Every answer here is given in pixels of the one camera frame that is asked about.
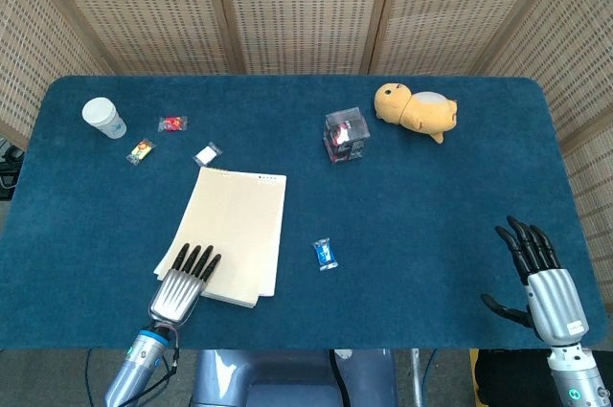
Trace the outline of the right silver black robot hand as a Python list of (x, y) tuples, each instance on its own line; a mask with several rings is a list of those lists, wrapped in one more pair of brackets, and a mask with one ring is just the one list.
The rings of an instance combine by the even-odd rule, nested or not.
[(497, 226), (495, 232), (511, 254), (526, 293), (526, 309), (502, 305), (489, 294), (481, 295), (482, 302), (499, 317), (532, 329), (550, 347), (578, 344), (589, 325), (571, 274), (544, 231), (511, 215), (507, 221), (508, 229)]

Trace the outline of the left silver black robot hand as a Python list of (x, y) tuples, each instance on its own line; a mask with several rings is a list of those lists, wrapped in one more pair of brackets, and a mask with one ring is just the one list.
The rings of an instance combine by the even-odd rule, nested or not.
[(208, 280), (221, 260), (214, 246), (184, 244), (173, 259), (149, 305), (149, 317), (156, 323), (181, 327), (189, 318)]

